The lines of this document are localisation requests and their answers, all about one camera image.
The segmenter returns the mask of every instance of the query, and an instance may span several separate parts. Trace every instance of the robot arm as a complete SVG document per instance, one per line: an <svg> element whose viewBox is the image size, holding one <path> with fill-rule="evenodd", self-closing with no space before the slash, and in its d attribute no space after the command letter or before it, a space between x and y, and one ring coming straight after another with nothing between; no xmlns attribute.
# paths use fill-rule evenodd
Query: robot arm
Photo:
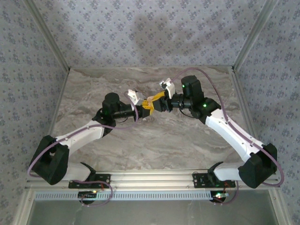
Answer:
<svg viewBox="0 0 300 225"><path fill-rule="evenodd" d="M277 149L272 144L264 145L230 118L226 121L221 106L213 99L204 97L200 81L195 76L182 78L181 84L183 94L176 94L175 86L168 78L166 82L160 83L165 91L149 98L149 101L141 93L132 90L128 91L128 96L136 105L139 118L151 115L154 110L171 112L173 108L188 109L194 118L215 130L237 151L243 162L233 164L219 162L208 170L208 179L216 187L224 180L242 180L249 187L256 188L276 171L276 165L253 146L254 143L261 146L276 159ZM68 162L69 157L82 146L110 133L116 126L115 119L128 117L134 119L136 117L132 105L122 103L116 93L107 94L102 102L102 109L88 124L63 136L52 138L48 135L42 139L32 161L47 146L58 140L60 143L34 164L33 171L51 185L61 180L93 181L96 172L84 163ZM252 143L240 137L228 122L252 140Z"/></svg>
<svg viewBox="0 0 300 225"><path fill-rule="evenodd" d="M186 76L181 80L183 94L173 94L172 98L161 97L153 103L160 112L172 111L173 108L188 109L194 118L215 130L239 154L243 162L219 162L208 170L208 178L214 184L225 180L242 180L251 188L258 187L277 170L272 160L254 145L260 146L277 159L277 149L274 145L264 145L261 141L249 135L231 118L225 120L221 106L213 99L204 97L200 81L195 76ZM230 125L252 142L245 141Z"/></svg>

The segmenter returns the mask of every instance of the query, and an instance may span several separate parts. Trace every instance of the blue patterned wall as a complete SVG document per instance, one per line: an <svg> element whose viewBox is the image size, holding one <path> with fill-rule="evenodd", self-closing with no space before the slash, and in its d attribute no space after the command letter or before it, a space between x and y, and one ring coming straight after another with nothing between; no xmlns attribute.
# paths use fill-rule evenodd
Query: blue patterned wall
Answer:
<svg viewBox="0 0 300 225"><path fill-rule="evenodd" d="M0 224L10 224L28 163L66 73L20 0L0 1Z"/></svg>
<svg viewBox="0 0 300 225"><path fill-rule="evenodd" d="M281 0L239 70L256 130L278 148L282 190L300 224L300 2Z"/></svg>
<svg viewBox="0 0 300 225"><path fill-rule="evenodd" d="M233 65L264 0L34 0L70 67Z"/></svg>

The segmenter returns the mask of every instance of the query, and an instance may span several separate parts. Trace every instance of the aluminum frame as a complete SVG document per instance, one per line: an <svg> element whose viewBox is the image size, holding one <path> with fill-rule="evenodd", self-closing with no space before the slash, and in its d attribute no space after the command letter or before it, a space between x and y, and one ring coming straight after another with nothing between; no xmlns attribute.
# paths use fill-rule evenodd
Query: aluminum frame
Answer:
<svg viewBox="0 0 300 225"><path fill-rule="evenodd" d="M47 27L46 22L43 19L39 9L37 8L36 4L33 0L23 0L26 8L28 9L29 13L32 16L34 22L36 22L40 32L44 36L49 48L51 49L52 53L54 54L57 62L60 64L61 68L64 69L66 72L69 71L69 66L63 53L61 52L60 48L58 47L52 33L50 32L49 28Z"/></svg>
<svg viewBox="0 0 300 225"><path fill-rule="evenodd" d="M271 16L271 13L273 12L273 9L277 5L279 0L266 0L263 8L261 9L244 45L242 46L239 55L236 57L234 61L234 70L238 71L247 58L251 48L255 44L259 34L263 30L265 24L268 22L269 17Z"/></svg>
<svg viewBox="0 0 300 225"><path fill-rule="evenodd" d="M253 122L250 117L250 111L247 100L243 94L241 84L238 76L231 72L231 79L234 89L238 97L239 104L241 106L241 112L246 122L248 132L253 136L257 137L254 129ZM58 99L58 105L55 110L55 114L49 129L51 133L54 123L56 121L57 111L59 109L59 103L62 98L64 88L60 93ZM206 173L207 170L195 169L195 170L146 170L146 171L102 171L101 173L111 174L111 185L114 190L117 191L197 191L199 189L194 188L191 174L193 172ZM278 174L272 175L266 182L276 183L279 177ZM240 182L240 191L250 190L247 185ZM18 206L13 225L26 225L30 212L33 206L35 194L37 191L61 191L67 192L68 182L62 181L57 185L49 186L44 180L40 178L32 178L27 181L25 191L21 197L20 204ZM203 188L203 190L220 190L219 188ZM287 211L286 203L283 198L283 194L280 188L268 187L260 185L254 190L268 190L274 208L278 223L280 225L292 224L290 214Z"/></svg>

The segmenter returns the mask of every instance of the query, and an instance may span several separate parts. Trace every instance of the black cable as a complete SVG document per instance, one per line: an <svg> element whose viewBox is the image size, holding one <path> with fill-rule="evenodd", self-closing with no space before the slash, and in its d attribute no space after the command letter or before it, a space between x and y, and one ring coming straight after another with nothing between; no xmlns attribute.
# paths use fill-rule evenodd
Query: black cable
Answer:
<svg viewBox="0 0 300 225"><path fill-rule="evenodd" d="M193 118L193 119L195 119L195 117L192 117L192 116L189 116L189 115L186 115L180 108L179 108L179 111L183 114L183 115L185 115L185 116L187 116L187 117L189 117L189 118Z"/></svg>
<svg viewBox="0 0 300 225"><path fill-rule="evenodd" d="M128 120L128 117L124 120L124 121L121 121L121 122L119 122L119 121L117 121L118 123L124 123L124 122L126 122L126 120Z"/></svg>

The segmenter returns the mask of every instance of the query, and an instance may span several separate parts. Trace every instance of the gray marble surface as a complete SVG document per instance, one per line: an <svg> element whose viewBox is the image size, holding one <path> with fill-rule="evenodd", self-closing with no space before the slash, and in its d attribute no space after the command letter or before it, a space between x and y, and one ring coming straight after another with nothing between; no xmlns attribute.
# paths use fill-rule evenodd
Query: gray marble surface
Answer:
<svg viewBox="0 0 300 225"><path fill-rule="evenodd" d="M161 91L159 82L173 78L184 67L177 68L85 68L71 69L59 107L53 135L66 134L90 121L102 107L109 92L120 95L128 103L123 92L138 90L146 97ZM228 67L202 67L221 92L229 116L245 128ZM212 86L198 71L205 96L218 102ZM180 78L175 81L181 93ZM117 123L127 127L134 121ZM85 162L96 170L133 169L204 169L219 161L239 161L238 154L215 131L199 120L182 115L177 109L171 113L154 112L140 119L129 130L113 130L100 140L82 147L70 157L72 162Z"/></svg>

